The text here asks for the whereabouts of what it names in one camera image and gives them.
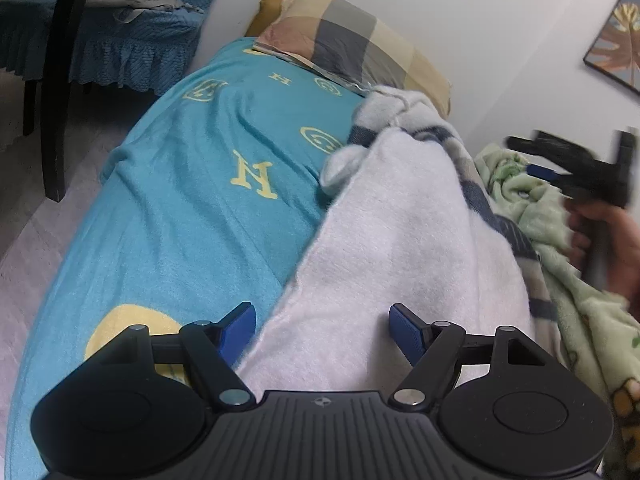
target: ribbed black surface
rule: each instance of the ribbed black surface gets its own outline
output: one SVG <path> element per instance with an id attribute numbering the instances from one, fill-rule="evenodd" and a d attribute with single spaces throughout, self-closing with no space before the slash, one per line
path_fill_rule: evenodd
<path id="1" fill-rule="evenodd" d="M 49 480 L 65 480 L 53 474 Z M 271 392 L 223 415 L 200 448 L 147 480 L 493 480 L 442 440 L 431 421 L 375 392 Z"/>

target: flower painting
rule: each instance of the flower painting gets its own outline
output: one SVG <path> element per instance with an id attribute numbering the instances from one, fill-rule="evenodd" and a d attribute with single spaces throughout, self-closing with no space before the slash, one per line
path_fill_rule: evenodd
<path id="1" fill-rule="evenodd" d="M 640 93 L 640 0 L 618 1 L 584 62 Z"/>

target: checkered pillowcase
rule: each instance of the checkered pillowcase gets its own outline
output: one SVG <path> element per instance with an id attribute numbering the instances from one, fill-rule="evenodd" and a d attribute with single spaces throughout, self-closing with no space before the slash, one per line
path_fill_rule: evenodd
<path id="1" fill-rule="evenodd" d="M 419 90 L 449 115 L 449 82 L 407 40 L 345 0 L 293 0 L 254 48 L 358 94 L 384 84 Z"/>

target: person's hand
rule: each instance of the person's hand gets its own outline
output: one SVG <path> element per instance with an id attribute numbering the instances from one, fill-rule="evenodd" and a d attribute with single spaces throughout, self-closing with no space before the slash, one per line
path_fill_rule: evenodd
<path id="1" fill-rule="evenodd" d="M 640 289 L 640 228 L 624 209 L 606 202 L 564 203 L 570 213 L 569 229 L 574 231 L 569 262 L 582 269 L 591 241 L 584 233 L 585 219 L 604 221 L 609 227 L 612 254 L 607 266 L 607 290 L 627 298 L 632 304 Z"/>

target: tile floor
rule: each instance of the tile floor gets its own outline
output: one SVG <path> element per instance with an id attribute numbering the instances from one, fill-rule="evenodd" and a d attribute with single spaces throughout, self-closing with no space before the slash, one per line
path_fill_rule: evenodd
<path id="1" fill-rule="evenodd" d="M 26 337 L 66 247 L 100 190 L 108 153 L 155 100 L 152 94 L 72 89 L 65 134 L 67 192 L 44 197 L 39 130 L 22 128 L 22 83 L 0 74 L 0 480 L 10 395 Z"/>

